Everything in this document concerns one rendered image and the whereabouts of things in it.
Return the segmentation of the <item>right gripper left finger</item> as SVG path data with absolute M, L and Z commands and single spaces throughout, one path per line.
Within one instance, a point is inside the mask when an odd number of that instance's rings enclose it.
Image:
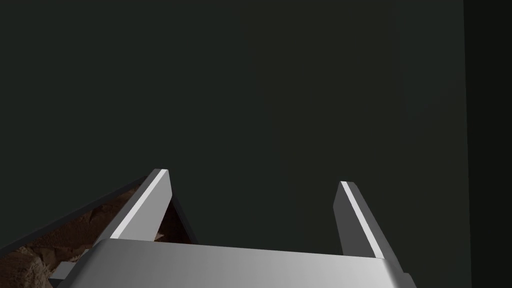
M 100 234 L 105 239 L 153 242 L 172 199 L 167 169 L 154 169 Z

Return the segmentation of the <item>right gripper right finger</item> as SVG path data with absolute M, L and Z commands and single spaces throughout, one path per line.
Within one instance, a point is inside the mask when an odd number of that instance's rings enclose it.
M 354 182 L 339 183 L 333 211 L 343 255 L 396 259 L 393 249 Z

